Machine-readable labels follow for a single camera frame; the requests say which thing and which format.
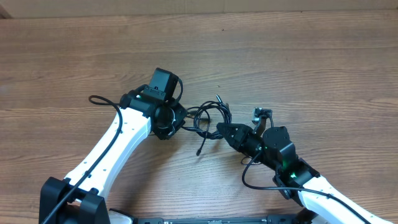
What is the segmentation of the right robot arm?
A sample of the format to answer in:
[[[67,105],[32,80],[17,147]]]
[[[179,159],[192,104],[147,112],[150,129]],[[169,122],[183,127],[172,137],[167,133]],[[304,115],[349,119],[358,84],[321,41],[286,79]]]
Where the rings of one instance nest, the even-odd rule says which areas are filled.
[[[246,187],[278,190],[287,200],[294,200],[328,223],[388,223],[345,197],[299,158],[286,127],[271,127],[262,134],[245,124],[219,123],[216,127],[233,149],[275,171],[275,187],[245,182]]]

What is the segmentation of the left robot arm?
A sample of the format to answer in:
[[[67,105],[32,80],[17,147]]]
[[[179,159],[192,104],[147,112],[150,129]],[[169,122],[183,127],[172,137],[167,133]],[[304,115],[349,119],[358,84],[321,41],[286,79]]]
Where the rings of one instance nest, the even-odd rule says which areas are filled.
[[[40,191],[40,223],[136,223],[126,212],[108,209],[114,181],[135,148],[149,134],[170,139],[185,123],[186,109],[173,94],[182,80],[156,68],[149,84],[124,94],[119,103],[92,95],[96,105],[112,106],[116,116],[85,159],[62,180],[50,177]]]

